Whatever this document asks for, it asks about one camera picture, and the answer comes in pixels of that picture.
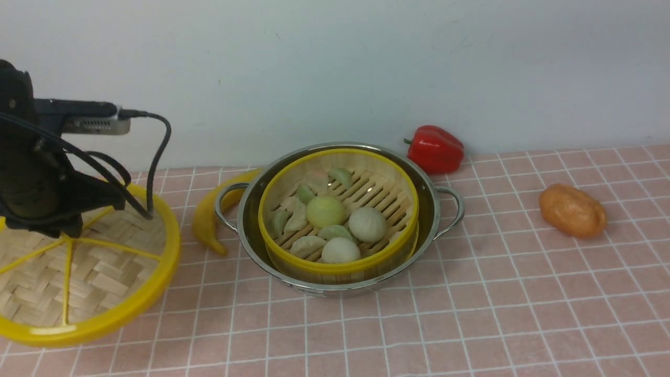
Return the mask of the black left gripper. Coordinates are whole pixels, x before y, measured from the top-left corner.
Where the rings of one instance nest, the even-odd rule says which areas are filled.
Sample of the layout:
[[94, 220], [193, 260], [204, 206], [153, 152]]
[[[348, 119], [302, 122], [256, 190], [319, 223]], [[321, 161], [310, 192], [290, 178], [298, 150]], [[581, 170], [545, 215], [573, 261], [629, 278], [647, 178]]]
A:
[[2, 217], [7, 227], [79, 238], [84, 213], [123, 210], [109, 182], [74, 169], [58, 136], [39, 124], [29, 73], [2, 60]]

